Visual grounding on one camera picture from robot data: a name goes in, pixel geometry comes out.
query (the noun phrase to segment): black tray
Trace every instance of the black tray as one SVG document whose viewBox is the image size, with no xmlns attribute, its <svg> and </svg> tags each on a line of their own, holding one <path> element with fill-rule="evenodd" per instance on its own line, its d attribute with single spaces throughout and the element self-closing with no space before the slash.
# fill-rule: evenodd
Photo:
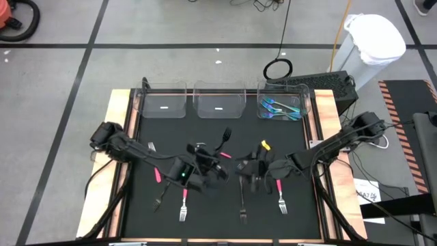
<svg viewBox="0 0 437 246">
<path fill-rule="evenodd" d="M 139 142 L 154 142 L 163 154 L 185 154 L 188 142 L 204 142 L 213 147 L 221 140 L 227 126 L 232 136 L 223 149 L 234 158 L 247 155 L 256 143 L 266 140 L 277 158 L 304 150 L 305 132 L 302 121 L 263 120 L 257 117 L 256 95 L 247 96 L 246 109 L 239 119 L 201 119 L 195 113 L 192 97 L 187 98 L 186 117 L 182 119 L 145 119 L 139 123 Z M 263 186 L 256 194 L 245 187 L 247 225 L 240 223 L 240 191 L 233 161 L 222 162 L 231 174 L 228 184 L 213 197 L 188 192 L 188 214 L 179 222 L 182 190 L 170 187 L 157 213 L 152 203 L 162 192 L 164 182 L 157 184 L 154 170 L 145 163 L 133 163 L 132 185 L 124 208 L 121 235 L 124 238 L 275 238 L 321 239 L 318 207 L 313 183 L 302 176 L 291 175 L 282 180 L 288 215 L 278 207 L 274 187 L 267 195 Z"/>
</svg>

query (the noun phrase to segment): white paper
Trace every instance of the white paper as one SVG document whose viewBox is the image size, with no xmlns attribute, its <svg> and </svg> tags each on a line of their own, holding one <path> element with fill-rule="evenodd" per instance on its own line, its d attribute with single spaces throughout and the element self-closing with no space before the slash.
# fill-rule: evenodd
<svg viewBox="0 0 437 246">
<path fill-rule="evenodd" d="M 354 178 L 354 182 L 355 182 L 356 190 L 361 195 L 365 196 L 367 199 L 373 202 L 381 202 L 381 193 L 379 190 L 378 182 L 361 180 L 358 178 Z M 359 195 L 358 195 L 358 202 L 360 203 L 360 205 L 370 203 Z M 384 218 L 364 219 L 364 221 L 371 222 L 371 223 L 385 224 Z"/>
</svg>

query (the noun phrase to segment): white trash can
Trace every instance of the white trash can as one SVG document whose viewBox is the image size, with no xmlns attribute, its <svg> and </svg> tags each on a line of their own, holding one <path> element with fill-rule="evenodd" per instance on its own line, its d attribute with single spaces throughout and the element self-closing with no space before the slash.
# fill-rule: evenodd
<svg viewBox="0 0 437 246">
<path fill-rule="evenodd" d="M 332 71 L 345 70 L 352 75 L 357 91 L 405 53 L 401 34 L 382 16 L 349 15 L 344 29 L 349 34 L 335 55 Z"/>
</svg>

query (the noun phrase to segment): pink handle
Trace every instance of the pink handle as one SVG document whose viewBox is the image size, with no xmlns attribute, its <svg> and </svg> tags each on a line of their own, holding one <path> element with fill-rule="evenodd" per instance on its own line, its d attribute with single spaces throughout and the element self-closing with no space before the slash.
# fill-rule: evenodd
<svg viewBox="0 0 437 246">
<path fill-rule="evenodd" d="M 155 167 L 155 179 L 158 183 L 160 183 L 161 180 L 161 175 L 159 174 L 158 168 Z"/>
<path fill-rule="evenodd" d="M 278 191 L 282 192 L 281 180 L 276 180 L 276 186 L 278 186 Z"/>
<path fill-rule="evenodd" d="M 224 152 L 220 152 L 220 155 L 225 157 L 225 158 L 232 159 L 232 156 L 230 156 L 230 155 L 228 155 L 228 154 L 226 154 Z"/>
</svg>

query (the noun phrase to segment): white cable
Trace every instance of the white cable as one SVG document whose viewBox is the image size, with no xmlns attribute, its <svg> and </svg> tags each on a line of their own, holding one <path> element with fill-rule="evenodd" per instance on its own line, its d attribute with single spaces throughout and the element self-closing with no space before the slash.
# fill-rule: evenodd
<svg viewBox="0 0 437 246">
<path fill-rule="evenodd" d="M 387 142 L 387 145 L 385 145 L 385 146 L 379 146 L 378 144 L 374 144 L 374 143 L 369 143 L 370 145 L 373 145 L 373 146 L 375 146 L 375 147 L 377 147 L 377 148 L 380 148 L 380 149 L 383 149 L 383 150 L 385 150 L 385 149 L 387 149 L 388 147 L 389 147 L 389 140 L 387 139 L 387 137 L 385 136 L 385 135 L 383 135 L 383 137 L 385 138 L 385 142 Z"/>
</svg>

